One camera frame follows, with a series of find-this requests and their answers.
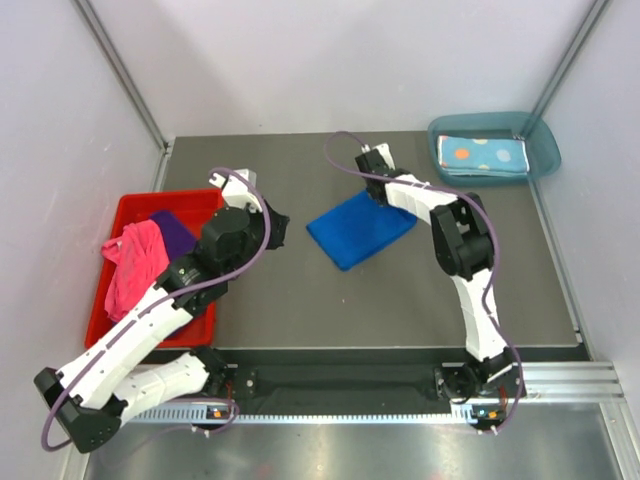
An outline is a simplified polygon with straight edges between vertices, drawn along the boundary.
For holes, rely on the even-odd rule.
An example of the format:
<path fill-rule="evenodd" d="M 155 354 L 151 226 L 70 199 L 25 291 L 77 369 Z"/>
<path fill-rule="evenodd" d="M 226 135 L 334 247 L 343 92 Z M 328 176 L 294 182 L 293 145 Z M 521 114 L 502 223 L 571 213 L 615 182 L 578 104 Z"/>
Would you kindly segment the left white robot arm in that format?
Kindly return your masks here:
<path fill-rule="evenodd" d="M 64 446 L 90 453 L 149 409 L 183 395 L 220 394 L 227 365 L 211 347 L 195 347 L 147 372 L 134 369 L 168 336 L 205 314 L 262 253 L 282 247 L 289 222 L 266 201 L 257 210 L 218 209 L 194 248 L 169 263 L 123 320 L 75 360 L 43 368 L 34 378 L 49 408 L 42 448 L 56 449 L 48 439 L 53 423 L 67 435 Z"/>

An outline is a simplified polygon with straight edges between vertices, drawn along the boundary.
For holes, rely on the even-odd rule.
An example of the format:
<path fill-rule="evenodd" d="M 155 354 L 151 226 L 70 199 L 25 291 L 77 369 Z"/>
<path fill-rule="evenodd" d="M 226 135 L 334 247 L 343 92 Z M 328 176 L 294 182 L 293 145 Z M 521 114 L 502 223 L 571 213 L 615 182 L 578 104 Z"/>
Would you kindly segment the purple towel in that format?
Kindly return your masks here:
<path fill-rule="evenodd" d="M 161 210 L 149 217 L 160 229 L 167 257 L 170 262 L 190 253 L 197 242 L 196 237 L 172 212 Z"/>

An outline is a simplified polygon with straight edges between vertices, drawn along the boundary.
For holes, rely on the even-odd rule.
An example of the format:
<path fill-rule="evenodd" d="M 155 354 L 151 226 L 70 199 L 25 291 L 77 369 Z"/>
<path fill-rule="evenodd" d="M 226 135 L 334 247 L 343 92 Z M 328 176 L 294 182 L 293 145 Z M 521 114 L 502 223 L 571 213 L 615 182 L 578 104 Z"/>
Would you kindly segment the light blue polka-dot towel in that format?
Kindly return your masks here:
<path fill-rule="evenodd" d="M 530 171 L 526 145 L 522 140 L 466 138 L 440 135 L 436 141 L 441 170 L 454 177 L 496 177 L 520 179 Z"/>

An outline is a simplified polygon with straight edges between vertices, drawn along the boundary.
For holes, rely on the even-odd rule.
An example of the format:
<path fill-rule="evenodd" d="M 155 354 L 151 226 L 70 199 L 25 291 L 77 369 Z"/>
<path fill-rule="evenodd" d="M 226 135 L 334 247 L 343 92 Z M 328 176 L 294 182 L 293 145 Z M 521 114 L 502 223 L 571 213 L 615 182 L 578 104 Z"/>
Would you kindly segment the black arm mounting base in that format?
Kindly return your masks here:
<path fill-rule="evenodd" d="M 513 371 L 474 389 L 457 364 L 244 364 L 229 369 L 204 398 L 233 399 L 244 415 L 400 415 L 443 413 L 461 400 L 502 406 L 517 389 Z"/>

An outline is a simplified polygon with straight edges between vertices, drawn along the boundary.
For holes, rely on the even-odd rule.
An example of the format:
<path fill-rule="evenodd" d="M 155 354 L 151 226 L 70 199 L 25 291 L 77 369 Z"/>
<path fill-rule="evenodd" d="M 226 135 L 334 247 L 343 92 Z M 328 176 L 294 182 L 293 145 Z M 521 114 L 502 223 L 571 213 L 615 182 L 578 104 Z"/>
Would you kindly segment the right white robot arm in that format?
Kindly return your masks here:
<path fill-rule="evenodd" d="M 513 357 L 497 331 L 492 286 L 494 242 L 478 196 L 453 194 L 395 167 L 386 144 L 365 146 L 356 157 L 370 197 L 406 211 L 431 227 L 435 257 L 456 288 L 470 355 L 466 380 L 476 394 L 498 389 Z"/>

